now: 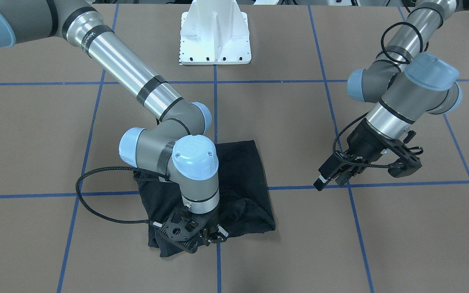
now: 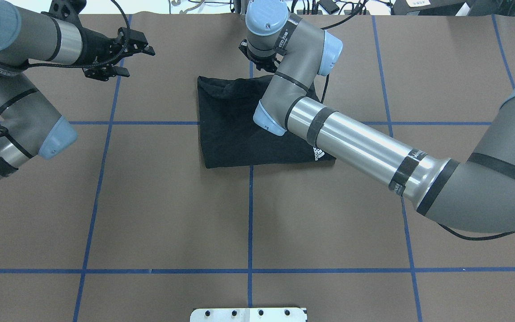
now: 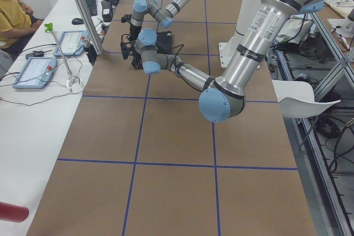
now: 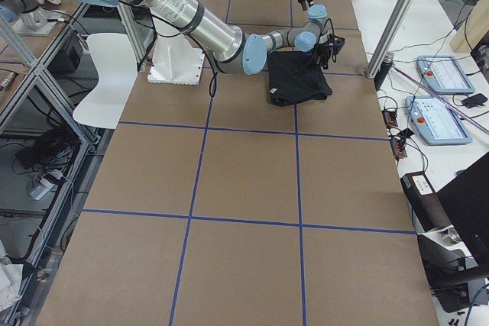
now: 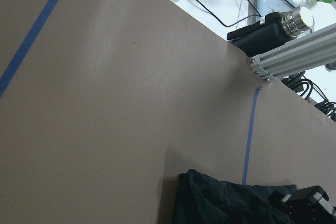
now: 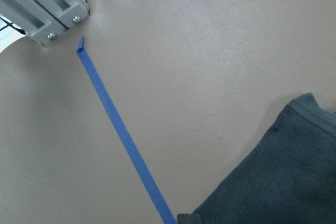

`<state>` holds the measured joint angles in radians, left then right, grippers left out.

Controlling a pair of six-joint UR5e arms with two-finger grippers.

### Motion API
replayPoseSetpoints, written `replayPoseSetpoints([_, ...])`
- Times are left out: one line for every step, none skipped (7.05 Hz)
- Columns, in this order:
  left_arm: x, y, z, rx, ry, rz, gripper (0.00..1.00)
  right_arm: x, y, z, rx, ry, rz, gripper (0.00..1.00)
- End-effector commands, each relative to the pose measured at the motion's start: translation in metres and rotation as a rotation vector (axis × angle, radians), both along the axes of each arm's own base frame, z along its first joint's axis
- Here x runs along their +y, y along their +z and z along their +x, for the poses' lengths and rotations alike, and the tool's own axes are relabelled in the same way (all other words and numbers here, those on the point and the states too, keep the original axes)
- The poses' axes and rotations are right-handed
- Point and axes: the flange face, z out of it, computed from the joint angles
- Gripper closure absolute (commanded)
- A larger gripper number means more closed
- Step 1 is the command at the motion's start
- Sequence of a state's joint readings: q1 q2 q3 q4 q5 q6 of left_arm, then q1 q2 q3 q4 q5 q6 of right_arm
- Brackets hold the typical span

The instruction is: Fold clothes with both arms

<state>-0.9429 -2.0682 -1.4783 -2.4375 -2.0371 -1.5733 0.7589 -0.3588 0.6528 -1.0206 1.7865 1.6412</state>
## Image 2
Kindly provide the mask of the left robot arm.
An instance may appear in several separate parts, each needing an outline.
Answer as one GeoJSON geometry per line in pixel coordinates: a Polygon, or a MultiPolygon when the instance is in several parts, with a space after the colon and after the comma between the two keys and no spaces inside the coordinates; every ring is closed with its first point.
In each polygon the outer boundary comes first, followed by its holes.
{"type": "Polygon", "coordinates": [[[119,62],[138,53],[155,55],[127,16],[114,38],[83,27],[85,0],[54,0],[32,12],[0,0],[0,180],[34,156],[51,159],[77,140],[67,118],[25,75],[30,68],[81,69],[88,79],[129,77],[119,62]]]}

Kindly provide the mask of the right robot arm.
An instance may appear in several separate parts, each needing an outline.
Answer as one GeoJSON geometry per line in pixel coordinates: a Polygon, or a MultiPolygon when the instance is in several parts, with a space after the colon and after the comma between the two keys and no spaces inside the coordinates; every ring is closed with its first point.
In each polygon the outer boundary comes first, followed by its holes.
{"type": "Polygon", "coordinates": [[[282,61],[253,121],[290,132],[408,199],[445,229],[515,233],[515,89],[467,161],[438,159],[307,97],[316,76],[337,63],[340,39],[290,12],[283,0],[251,0],[245,15],[249,59],[282,61]]]}

